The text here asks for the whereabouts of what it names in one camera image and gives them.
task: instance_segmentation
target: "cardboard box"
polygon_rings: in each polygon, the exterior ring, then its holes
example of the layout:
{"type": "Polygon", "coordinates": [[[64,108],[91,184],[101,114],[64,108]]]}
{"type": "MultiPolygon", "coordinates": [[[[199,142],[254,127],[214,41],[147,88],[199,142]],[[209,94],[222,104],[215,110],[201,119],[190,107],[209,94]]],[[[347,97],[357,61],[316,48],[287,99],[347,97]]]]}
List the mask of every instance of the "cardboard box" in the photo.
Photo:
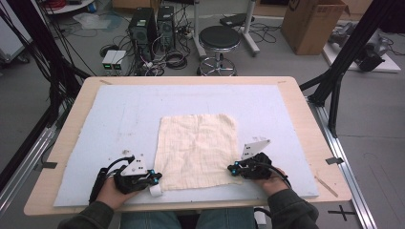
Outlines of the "cardboard box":
{"type": "Polygon", "coordinates": [[[160,0],[113,0],[113,8],[118,10],[131,11],[139,7],[153,8],[154,12],[158,11],[160,0]]]}
{"type": "Polygon", "coordinates": [[[341,0],[290,0],[281,32],[296,54],[320,54],[345,9],[341,0]]]}

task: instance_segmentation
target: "gray floor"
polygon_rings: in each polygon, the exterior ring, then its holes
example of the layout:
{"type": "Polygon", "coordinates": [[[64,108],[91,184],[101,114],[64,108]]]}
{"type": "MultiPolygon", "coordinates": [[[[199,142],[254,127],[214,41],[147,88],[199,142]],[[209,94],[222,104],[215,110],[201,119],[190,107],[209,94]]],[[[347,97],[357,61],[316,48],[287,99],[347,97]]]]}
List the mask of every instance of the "gray floor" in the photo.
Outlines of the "gray floor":
{"type": "MultiPolygon", "coordinates": [[[[72,29],[68,40],[97,75],[104,75],[99,50],[112,44],[113,39],[125,35],[128,22],[114,17],[114,27],[107,31],[83,31],[67,14],[60,19],[62,27],[72,29]]],[[[219,24],[221,16],[202,19],[202,28],[219,24]]],[[[281,19],[257,18],[255,23],[279,26],[281,19]]],[[[275,43],[258,43],[261,50],[252,57],[245,42],[225,57],[231,59],[240,76],[290,75],[299,84],[323,73],[328,63],[322,55],[295,55],[280,31],[271,31],[275,43]]],[[[255,40],[260,37],[252,35],[255,40]]],[[[405,37],[388,35],[394,49],[405,52],[405,37]]],[[[199,57],[192,41],[188,66],[180,71],[166,70],[165,75],[196,75],[199,57]]],[[[404,56],[391,59],[405,69],[404,56]]],[[[74,54],[75,64],[88,72],[87,67],[74,54]]],[[[49,105],[49,84],[34,63],[13,62],[0,70],[0,170],[2,171],[25,137],[49,105]]],[[[304,92],[313,93],[315,88],[304,92]]],[[[360,73],[348,71],[343,79],[337,117],[337,133],[361,191],[372,211],[378,228],[405,228],[405,73],[360,73]]],[[[0,219],[0,228],[51,228],[67,216],[26,217],[25,202],[39,172],[33,171],[18,192],[6,214],[0,219]]],[[[329,211],[353,212],[350,202],[316,204],[320,211],[320,228],[360,228],[354,215],[331,214],[329,211]]],[[[112,228],[117,227],[117,218],[112,228]]]]}

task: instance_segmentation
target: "cream cloth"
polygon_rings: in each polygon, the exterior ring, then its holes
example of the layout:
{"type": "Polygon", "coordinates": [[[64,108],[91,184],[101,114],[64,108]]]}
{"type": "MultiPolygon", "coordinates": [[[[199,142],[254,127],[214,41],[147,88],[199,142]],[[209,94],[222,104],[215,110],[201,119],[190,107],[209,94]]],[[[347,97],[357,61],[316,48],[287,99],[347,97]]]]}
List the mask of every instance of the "cream cloth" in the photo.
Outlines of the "cream cloth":
{"type": "Polygon", "coordinates": [[[226,169],[239,160],[235,121],[225,114],[166,116],[155,171],[162,191],[242,183],[226,169]]]}

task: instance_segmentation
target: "hand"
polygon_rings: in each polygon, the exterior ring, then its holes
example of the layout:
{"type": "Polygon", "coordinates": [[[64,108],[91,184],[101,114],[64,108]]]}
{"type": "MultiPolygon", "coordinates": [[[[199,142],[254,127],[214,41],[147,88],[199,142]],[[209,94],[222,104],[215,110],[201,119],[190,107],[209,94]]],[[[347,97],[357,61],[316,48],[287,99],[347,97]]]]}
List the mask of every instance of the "hand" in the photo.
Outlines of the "hand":
{"type": "MultiPolygon", "coordinates": [[[[284,176],[286,175],[283,170],[279,168],[276,169],[278,169],[284,176]]],[[[253,181],[258,184],[266,192],[266,194],[268,194],[269,197],[282,190],[288,189],[288,186],[285,184],[285,182],[275,173],[272,173],[268,179],[255,179],[253,181]]]]}
{"type": "Polygon", "coordinates": [[[96,200],[103,202],[113,210],[116,210],[122,206],[126,200],[136,196],[139,192],[140,191],[137,191],[126,195],[122,194],[119,189],[117,189],[114,179],[109,177],[105,180],[96,200]]]}

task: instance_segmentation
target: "person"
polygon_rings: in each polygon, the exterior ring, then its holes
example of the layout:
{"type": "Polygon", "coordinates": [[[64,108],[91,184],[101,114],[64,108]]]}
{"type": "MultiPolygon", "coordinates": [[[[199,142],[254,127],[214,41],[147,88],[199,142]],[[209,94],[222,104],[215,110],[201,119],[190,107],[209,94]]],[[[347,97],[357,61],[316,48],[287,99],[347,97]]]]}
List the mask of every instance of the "person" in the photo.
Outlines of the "person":
{"type": "MultiPolygon", "coordinates": [[[[278,176],[258,179],[254,182],[268,195],[267,203],[271,212],[274,229],[318,228],[318,210],[298,195],[278,176]]],[[[114,212],[138,192],[122,194],[109,177],[95,202],[71,219],[65,219],[59,229],[106,229],[114,212]]],[[[181,228],[174,212],[122,213],[120,228],[181,228]]],[[[229,208],[202,211],[197,228],[255,228],[253,208],[229,208]]]]}

